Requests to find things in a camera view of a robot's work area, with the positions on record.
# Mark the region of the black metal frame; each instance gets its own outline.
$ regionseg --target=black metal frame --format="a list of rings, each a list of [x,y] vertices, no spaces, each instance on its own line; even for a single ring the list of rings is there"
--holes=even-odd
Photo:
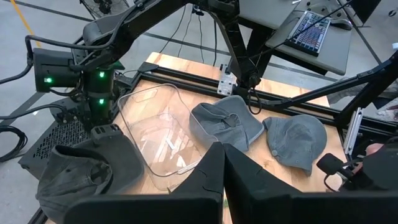
[[[319,90],[311,91],[295,98],[286,98],[284,96],[266,93],[264,91],[257,91],[257,94],[261,99],[261,105],[264,110],[282,113],[289,116],[295,116],[299,114],[309,114],[311,116],[314,116],[319,119],[323,124],[336,127],[340,136],[341,143],[343,143],[344,130],[348,128],[346,117],[351,117],[351,114],[349,113],[351,109],[355,108],[356,106],[363,107],[364,105],[370,104],[373,98],[378,96],[379,92],[382,92],[395,79],[397,79],[398,74],[390,73],[391,69],[397,68],[397,65],[394,64],[393,61],[394,56],[391,57],[391,59],[386,61],[384,64],[376,67],[374,70],[361,73],[357,75],[357,77],[350,78],[347,81],[326,86]],[[134,89],[141,80],[146,80],[159,84],[169,83],[175,85],[179,89],[212,96],[215,98],[225,97],[217,93],[217,87],[219,83],[218,80],[201,77],[191,73],[173,70],[170,68],[160,67],[156,64],[147,62],[144,62],[140,66],[134,78],[128,78],[128,80],[130,81],[128,83],[131,84],[130,92],[134,91]],[[370,83],[366,88],[364,88],[363,92],[360,93],[343,111],[335,110],[325,106],[315,105],[312,103],[306,103],[308,100],[312,100],[366,82]],[[251,105],[255,105],[256,107],[258,107],[257,100],[255,100],[254,98],[251,98],[250,100]],[[366,136],[368,138],[387,139],[395,135],[396,130],[397,125],[395,123],[364,117],[359,132],[362,136]],[[44,214],[39,209],[32,218],[32,220],[29,222],[29,224],[45,223],[46,218],[43,218],[43,215]]]

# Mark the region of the metal bracket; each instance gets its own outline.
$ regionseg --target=metal bracket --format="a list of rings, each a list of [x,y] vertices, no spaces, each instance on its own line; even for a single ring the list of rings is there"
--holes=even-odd
[[[363,109],[358,108],[354,111],[351,121],[349,122],[346,139],[343,144],[344,153],[346,155],[352,155],[355,146],[356,137],[358,136],[358,131],[361,126],[361,121],[363,117]]]
[[[230,96],[232,94],[232,90],[234,84],[236,84],[235,76],[227,71],[228,65],[221,65],[221,76],[220,81],[218,82],[217,93],[223,96]]]

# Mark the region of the green led light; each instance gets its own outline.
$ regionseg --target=green led light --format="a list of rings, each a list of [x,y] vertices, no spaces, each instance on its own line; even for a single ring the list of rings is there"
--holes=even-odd
[[[45,83],[52,83],[52,78],[44,78]]]

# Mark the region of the gray baseball cap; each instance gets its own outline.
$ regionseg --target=gray baseball cap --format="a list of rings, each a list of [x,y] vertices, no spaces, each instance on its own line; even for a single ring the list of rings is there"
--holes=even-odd
[[[98,194],[118,194],[143,175],[139,152],[124,135],[55,146],[37,188],[36,199],[51,220],[61,223],[69,206]]]
[[[283,165],[298,167],[307,176],[312,162],[323,152],[327,142],[323,124],[310,115],[290,118],[267,118],[262,122],[267,130],[271,154]]]
[[[228,96],[213,105],[200,103],[192,109],[192,115],[197,122],[191,118],[190,130],[206,146],[210,146],[216,137],[218,141],[246,152],[250,143],[264,131],[240,96]]]

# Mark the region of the clear plastic container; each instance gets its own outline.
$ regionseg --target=clear plastic container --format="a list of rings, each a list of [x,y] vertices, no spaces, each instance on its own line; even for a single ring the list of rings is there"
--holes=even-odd
[[[217,141],[208,135],[182,101],[176,86],[164,84],[123,96],[118,101],[124,133],[138,146],[155,187],[176,188]],[[195,134],[202,132],[200,138]]]

